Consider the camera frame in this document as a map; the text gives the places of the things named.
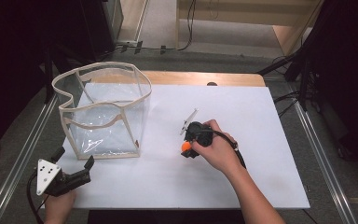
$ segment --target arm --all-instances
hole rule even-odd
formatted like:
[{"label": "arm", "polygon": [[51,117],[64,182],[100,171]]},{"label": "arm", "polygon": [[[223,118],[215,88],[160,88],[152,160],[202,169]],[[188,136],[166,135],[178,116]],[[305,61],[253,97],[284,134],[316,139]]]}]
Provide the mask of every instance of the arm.
[{"label": "arm", "polygon": [[71,213],[75,203],[76,191],[71,190],[59,197],[49,196],[46,199],[45,224],[63,224]]},{"label": "arm", "polygon": [[[215,131],[222,132],[214,119],[205,124],[211,126]],[[234,141],[228,133],[225,135]],[[246,223],[284,223],[247,170],[240,164],[240,160],[226,140],[214,134],[210,146],[202,147],[194,141],[192,148],[227,177],[240,201]]]}]

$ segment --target white board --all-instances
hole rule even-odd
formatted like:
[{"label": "white board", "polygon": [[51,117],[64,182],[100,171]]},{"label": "white board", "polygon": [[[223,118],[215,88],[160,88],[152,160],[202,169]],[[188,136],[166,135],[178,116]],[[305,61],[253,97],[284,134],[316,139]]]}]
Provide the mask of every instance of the white board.
[{"label": "white board", "polygon": [[[96,160],[91,182],[78,188],[76,208],[239,208],[219,171],[198,156],[181,156],[184,120],[216,119],[239,143],[247,169],[275,208],[309,208],[293,155],[268,88],[153,85],[141,157]],[[67,139],[58,164],[68,173],[83,169]]]}]

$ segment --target transparent plastic bag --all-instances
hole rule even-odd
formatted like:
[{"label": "transparent plastic bag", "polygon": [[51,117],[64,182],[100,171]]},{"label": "transparent plastic bag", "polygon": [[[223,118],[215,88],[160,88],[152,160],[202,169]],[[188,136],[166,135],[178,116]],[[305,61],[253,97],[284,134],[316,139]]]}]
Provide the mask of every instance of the transparent plastic bag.
[{"label": "transparent plastic bag", "polygon": [[63,130],[78,159],[139,157],[150,80],[128,63],[94,63],[57,76]]}]

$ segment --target metal rail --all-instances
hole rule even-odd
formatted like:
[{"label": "metal rail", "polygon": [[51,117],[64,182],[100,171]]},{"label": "metal rail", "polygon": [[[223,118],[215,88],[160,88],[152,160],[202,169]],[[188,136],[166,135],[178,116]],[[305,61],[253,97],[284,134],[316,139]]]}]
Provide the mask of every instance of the metal rail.
[{"label": "metal rail", "polygon": [[299,103],[296,103],[296,112],[301,120],[304,130],[310,140],[310,145],[315,154],[316,161],[319,163],[324,180],[326,181],[327,187],[330,190],[331,196],[334,203],[336,204],[339,215],[341,216],[343,223],[355,224],[357,223],[354,213],[351,210],[351,205],[342,189],[333,167],[330,164],[329,159],[324,153],[324,148],[318,138],[318,135],[313,128],[312,122],[308,112],[305,112]]},{"label": "metal rail", "polygon": [[13,192],[20,181],[22,173],[24,172],[24,169],[28,164],[32,153],[34,152],[34,147],[37,143],[37,140],[39,139],[40,134],[45,128],[46,122],[56,102],[57,95],[54,94],[51,101],[43,106],[42,111],[40,112],[33,129],[31,130],[27,140],[25,141],[24,146],[22,147],[19,157],[17,158],[16,162],[13,165],[13,168],[11,169],[5,182],[0,188],[0,219],[6,210],[7,204],[10,201],[10,198],[13,195]]}]

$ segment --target small white object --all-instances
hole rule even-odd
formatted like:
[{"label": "small white object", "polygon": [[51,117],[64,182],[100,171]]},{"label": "small white object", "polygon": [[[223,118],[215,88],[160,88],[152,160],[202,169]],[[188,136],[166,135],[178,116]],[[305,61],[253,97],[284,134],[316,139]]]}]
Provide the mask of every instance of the small white object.
[{"label": "small white object", "polygon": [[51,181],[61,170],[61,167],[45,160],[39,160],[37,164],[36,194],[42,195]]},{"label": "small white object", "polygon": [[185,124],[183,125],[180,135],[182,135],[185,132],[185,130],[187,130],[188,125],[191,123],[191,121],[193,121],[193,118],[196,117],[197,112],[199,112],[199,110],[197,108],[195,108],[194,112],[191,113],[191,115],[188,117],[187,120],[185,120]]}]

